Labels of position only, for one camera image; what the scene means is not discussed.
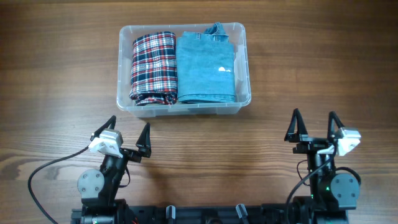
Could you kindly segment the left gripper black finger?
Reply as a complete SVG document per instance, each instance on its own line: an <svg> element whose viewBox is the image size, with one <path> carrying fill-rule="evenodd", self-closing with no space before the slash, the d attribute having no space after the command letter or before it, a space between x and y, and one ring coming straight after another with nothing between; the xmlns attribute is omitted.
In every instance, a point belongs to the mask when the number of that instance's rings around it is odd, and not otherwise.
<svg viewBox="0 0 398 224"><path fill-rule="evenodd" d="M92 133L91 139L98 138L100 134L105 130L105 129L114 129L116 125L116 116L112 115L110 119L107 120L100 128L98 128L95 132Z"/></svg>
<svg viewBox="0 0 398 224"><path fill-rule="evenodd" d="M152 149L150 142L150 123L146 123L137 142L137 151L142 157L150 158Z"/></svg>

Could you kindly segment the blue denim cloth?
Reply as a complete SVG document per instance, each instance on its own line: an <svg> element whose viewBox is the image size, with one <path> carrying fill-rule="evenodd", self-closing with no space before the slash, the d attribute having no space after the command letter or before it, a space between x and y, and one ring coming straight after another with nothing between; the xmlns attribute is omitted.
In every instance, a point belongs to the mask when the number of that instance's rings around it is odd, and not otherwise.
<svg viewBox="0 0 398 224"><path fill-rule="evenodd" d="M234 45L221 23L184 32L176 46L180 103L234 103Z"/></svg>

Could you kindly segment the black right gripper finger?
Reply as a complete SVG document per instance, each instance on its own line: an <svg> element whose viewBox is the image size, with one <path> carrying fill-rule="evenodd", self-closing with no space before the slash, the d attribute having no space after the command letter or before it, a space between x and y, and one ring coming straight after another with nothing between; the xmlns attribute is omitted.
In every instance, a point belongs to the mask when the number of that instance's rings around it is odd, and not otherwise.
<svg viewBox="0 0 398 224"><path fill-rule="evenodd" d="M284 141L302 142L308 138L304 120L298 108L293 110L292 119L285 134Z"/></svg>
<svg viewBox="0 0 398 224"><path fill-rule="evenodd" d="M335 111L329 112L328 115L328 131L327 131L327 138L328 140L332 140L335 138L337 129L343 128L344 124L339 119L338 115Z"/></svg>

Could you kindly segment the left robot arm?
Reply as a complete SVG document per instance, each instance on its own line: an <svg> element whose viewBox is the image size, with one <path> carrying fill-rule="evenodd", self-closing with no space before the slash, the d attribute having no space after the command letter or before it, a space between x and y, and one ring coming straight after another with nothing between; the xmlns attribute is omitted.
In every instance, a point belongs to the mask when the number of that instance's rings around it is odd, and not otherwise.
<svg viewBox="0 0 398 224"><path fill-rule="evenodd" d="M73 210L72 223L86 224L146 224L146 223L313 223L312 198L293 199L288 205L263 204L247 207L238 204L229 207L130 207L116 194L123 187L124 175L129 175L128 162L140 163L151 155L150 124L139 136L137 149L122 146L121 133L115 130L112 116L91 136L89 150L104 154L99 169L89 169L79 176L77 188L82 208Z"/></svg>

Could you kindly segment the red plaid cloth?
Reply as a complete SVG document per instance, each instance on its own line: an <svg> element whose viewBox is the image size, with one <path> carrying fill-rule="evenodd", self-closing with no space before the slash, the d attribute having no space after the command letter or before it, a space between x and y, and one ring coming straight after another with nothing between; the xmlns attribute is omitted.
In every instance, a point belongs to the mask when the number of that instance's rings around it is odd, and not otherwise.
<svg viewBox="0 0 398 224"><path fill-rule="evenodd" d="M146 34L132 43L131 91L137 106L177 102L176 36L163 31Z"/></svg>

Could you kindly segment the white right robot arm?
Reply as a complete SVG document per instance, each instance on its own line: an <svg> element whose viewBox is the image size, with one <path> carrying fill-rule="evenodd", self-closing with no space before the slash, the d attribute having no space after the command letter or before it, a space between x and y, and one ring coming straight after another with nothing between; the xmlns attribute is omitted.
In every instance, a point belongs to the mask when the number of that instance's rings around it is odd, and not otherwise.
<svg viewBox="0 0 398 224"><path fill-rule="evenodd" d="M294 109L285 141L295 143L294 154L307 156L308 174L291 190L285 203L287 223L348 223L360 195L361 177L349 167L336 167L361 142L356 128L346 127L334 111L328 115L325 138L308 135L299 109Z"/></svg>

